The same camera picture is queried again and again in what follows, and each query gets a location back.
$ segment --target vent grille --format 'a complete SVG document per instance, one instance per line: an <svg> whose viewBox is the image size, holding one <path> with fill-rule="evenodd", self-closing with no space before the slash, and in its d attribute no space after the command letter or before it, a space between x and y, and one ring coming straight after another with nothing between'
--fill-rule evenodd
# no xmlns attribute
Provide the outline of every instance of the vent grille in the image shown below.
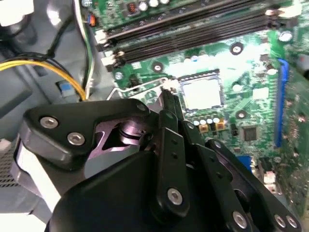
<svg viewBox="0 0 309 232"><path fill-rule="evenodd" d="M15 146L13 144L7 153L0 153L0 188L19 186L10 173L14 150Z"/></svg>

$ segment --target yellow wire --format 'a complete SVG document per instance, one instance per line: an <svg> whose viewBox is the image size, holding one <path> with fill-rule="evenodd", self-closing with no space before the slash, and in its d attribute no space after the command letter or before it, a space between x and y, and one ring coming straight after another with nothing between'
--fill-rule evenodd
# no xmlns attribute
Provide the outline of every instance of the yellow wire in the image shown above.
<svg viewBox="0 0 309 232"><path fill-rule="evenodd" d="M82 89L82 87L69 75L67 75L65 72L62 70L58 69L57 67L54 67L49 64L45 64L43 62L39 61L31 61L31 60L14 60L14 61L8 61L5 63L0 64L0 71L3 71L5 69L9 69L15 66L19 65L25 65L25 64L33 64L33 65L38 65L42 66L44 68L47 68L55 73L57 73L59 76L67 80L78 92L78 94L81 96L81 99L84 101L86 99L86 94L85 91Z"/></svg>

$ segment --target screw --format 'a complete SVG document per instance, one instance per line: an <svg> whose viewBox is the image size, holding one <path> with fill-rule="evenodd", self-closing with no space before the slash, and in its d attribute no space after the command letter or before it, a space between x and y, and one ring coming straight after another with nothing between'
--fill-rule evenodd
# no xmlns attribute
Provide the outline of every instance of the screw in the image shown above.
<svg viewBox="0 0 309 232"><path fill-rule="evenodd" d="M276 222L282 227L282 228L285 228L285 222L283 221L283 219L279 216L279 215L277 215L277 214L275 214L275 220L276 220Z"/></svg>
<svg viewBox="0 0 309 232"><path fill-rule="evenodd" d="M174 188L168 190L168 198L174 205L181 205L183 203L183 196Z"/></svg>
<svg viewBox="0 0 309 232"><path fill-rule="evenodd" d="M81 146L85 143L85 137L77 132L72 132L68 135L68 142L75 146Z"/></svg>
<svg viewBox="0 0 309 232"><path fill-rule="evenodd" d="M190 122L188 122L188 128L194 129L194 126Z"/></svg>
<svg viewBox="0 0 309 232"><path fill-rule="evenodd" d="M297 224L296 224L296 222L294 221L293 218L291 218L290 216L286 216L286 219L288 220L288 222L291 226L293 226L294 228L297 228Z"/></svg>
<svg viewBox="0 0 309 232"><path fill-rule="evenodd" d="M293 38L293 34L290 31L283 31L279 35L279 40L282 42L289 42Z"/></svg>
<svg viewBox="0 0 309 232"><path fill-rule="evenodd" d="M53 117L42 117L40 119L40 124L48 129L53 129L58 126L58 121Z"/></svg>
<svg viewBox="0 0 309 232"><path fill-rule="evenodd" d="M137 104L137 108L139 108L139 109L142 110L142 111L147 110L147 107L146 107L144 104L141 104L141 103L138 103L138 104Z"/></svg>
<svg viewBox="0 0 309 232"><path fill-rule="evenodd" d="M239 227L241 227L242 229L247 228L247 221L240 212L234 211L233 212L233 219L236 222L236 224Z"/></svg>
<svg viewBox="0 0 309 232"><path fill-rule="evenodd" d="M115 73L115 79L116 80L121 80L124 77L124 75L120 72L116 72Z"/></svg>
<svg viewBox="0 0 309 232"><path fill-rule="evenodd" d="M217 141L214 141L214 144L216 145L217 148L221 148L221 144L218 143Z"/></svg>
<svg viewBox="0 0 309 232"><path fill-rule="evenodd" d="M280 162L281 162L281 157L279 157L279 156L275 157L275 158L274 158L274 161L275 161L276 163L280 163Z"/></svg>
<svg viewBox="0 0 309 232"><path fill-rule="evenodd" d="M241 51L241 48L238 46L233 47L233 52L239 53Z"/></svg>
<svg viewBox="0 0 309 232"><path fill-rule="evenodd" d="M240 114L238 114L238 117L240 117L240 118L244 118L244 117L245 117L245 115L244 115L243 113L240 113Z"/></svg>

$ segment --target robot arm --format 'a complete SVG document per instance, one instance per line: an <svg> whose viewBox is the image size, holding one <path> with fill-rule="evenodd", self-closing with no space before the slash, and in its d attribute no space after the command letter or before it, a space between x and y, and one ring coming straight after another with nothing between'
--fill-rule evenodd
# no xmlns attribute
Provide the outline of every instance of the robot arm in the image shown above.
<svg viewBox="0 0 309 232"><path fill-rule="evenodd" d="M134 99L25 113L12 170L53 212L46 231L301 231L223 143L202 141L175 96L159 100L158 113ZM130 145L140 151L85 178L88 159Z"/></svg>

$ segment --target green circuit board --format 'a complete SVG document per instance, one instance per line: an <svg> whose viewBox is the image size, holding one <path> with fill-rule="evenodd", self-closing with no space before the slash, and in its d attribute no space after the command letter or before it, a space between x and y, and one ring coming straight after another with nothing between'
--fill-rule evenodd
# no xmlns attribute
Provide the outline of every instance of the green circuit board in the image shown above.
<svg viewBox="0 0 309 232"><path fill-rule="evenodd" d="M170 53L127 64L113 74L117 87L123 90L122 97L137 98L145 104L155 102L163 83L173 79L183 114L197 127L203 126L201 136L221 140L237 156L271 158L288 205L302 219L308 219L309 80L302 74L309 70L309 1L300 2L302 15L298 26L291 29L264 30ZM283 32L291 32L292 39L280 41ZM243 45L239 55L231 52L235 43ZM299 65L301 54L308 56L307 61L301 59L307 66ZM290 63L281 148L274 143L278 58ZM217 90L213 90L215 81ZM186 89L193 82L196 85ZM125 91L134 85L140 87ZM201 120L214 122L215 118L224 126L216 123L212 130L208 123L207 129L201 125Z"/></svg>
<svg viewBox="0 0 309 232"><path fill-rule="evenodd" d="M135 0L93 0L91 11L98 17L104 29L110 29L198 1L169 0L168 4L162 4L159 0L157 2L156 7L147 4L148 9L141 11L139 1Z"/></svg>
<svg viewBox="0 0 309 232"><path fill-rule="evenodd" d="M223 128L215 131L209 126L207 132L202 133L204 138L213 137L222 140L237 155L251 154L259 157L265 152L275 152L273 149L274 100L278 79L275 66L278 64L272 58L268 43L269 37L273 36L275 36L274 33L266 30L256 32L128 64L117 69L114 75L117 73L123 75L121 80L116 80L121 89L130 86L132 77L137 78L140 83L158 79L158 82L141 87L137 91L123 93L125 98L138 98L146 104L156 100L160 88L145 90L158 86L162 78L175 77L180 82L177 92L185 110L186 119L197 126L197 122L201 120L207 121L214 118L224 123ZM239 55L233 55L231 50L237 43L243 45L243 51ZM162 68L160 71L155 69L156 64ZM207 72L210 72L212 80L218 82L219 91L213 92L211 87L207 87L207 81L203 78L203 73ZM196 85L193 88L190 87L189 92L186 93L187 82L183 78L188 77L195 78ZM216 100L212 104L211 99L218 94L220 94L220 102ZM188 105L189 101L193 102L192 110L188 109L191 107ZM205 102L210 102L210 105L203 109ZM237 135L232 134L231 124L237 127ZM245 138L245 133L250 129L255 130L255 135L253 138Z"/></svg>

